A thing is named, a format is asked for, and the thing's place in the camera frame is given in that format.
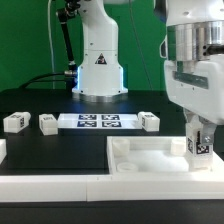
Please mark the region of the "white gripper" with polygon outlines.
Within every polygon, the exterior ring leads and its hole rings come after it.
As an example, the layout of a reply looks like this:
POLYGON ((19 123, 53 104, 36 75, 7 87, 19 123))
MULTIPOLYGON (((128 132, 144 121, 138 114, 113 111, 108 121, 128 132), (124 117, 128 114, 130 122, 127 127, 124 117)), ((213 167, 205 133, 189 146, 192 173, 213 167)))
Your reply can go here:
POLYGON ((185 108, 187 123, 196 123, 199 115, 201 143, 213 144, 215 124, 224 125, 224 64, 200 61, 194 73, 183 72, 182 79, 178 78, 174 62, 166 61, 164 70, 169 100, 185 108))

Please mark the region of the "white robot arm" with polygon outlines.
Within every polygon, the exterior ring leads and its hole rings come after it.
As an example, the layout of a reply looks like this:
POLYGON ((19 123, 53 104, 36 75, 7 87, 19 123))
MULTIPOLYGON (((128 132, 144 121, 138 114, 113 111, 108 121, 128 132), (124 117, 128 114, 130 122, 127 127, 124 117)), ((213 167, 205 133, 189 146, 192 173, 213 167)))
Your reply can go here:
MULTIPOLYGON (((81 0, 84 59, 76 91, 89 99, 127 91, 118 26, 104 6, 129 1, 81 0)), ((210 145, 224 125, 224 0, 154 0, 154 13, 166 24, 160 54, 169 100, 183 107, 187 136, 210 145)))

